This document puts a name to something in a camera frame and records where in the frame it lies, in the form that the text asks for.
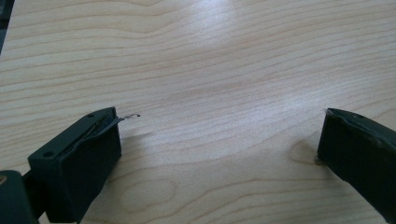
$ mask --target wood grain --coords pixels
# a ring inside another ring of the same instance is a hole
[[[115,106],[142,117],[82,223],[385,223],[313,159],[327,107],[396,129],[395,66],[393,0],[16,1],[0,169]]]

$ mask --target light wood grain surface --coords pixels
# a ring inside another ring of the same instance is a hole
[[[0,169],[115,106],[141,118],[82,223],[385,223],[313,159],[327,107],[396,130],[395,66],[394,0],[17,0]]]

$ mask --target wooden table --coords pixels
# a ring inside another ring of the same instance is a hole
[[[396,129],[395,66],[393,0],[19,0],[0,169],[115,106],[141,118],[82,223],[385,223],[313,159],[327,107]]]

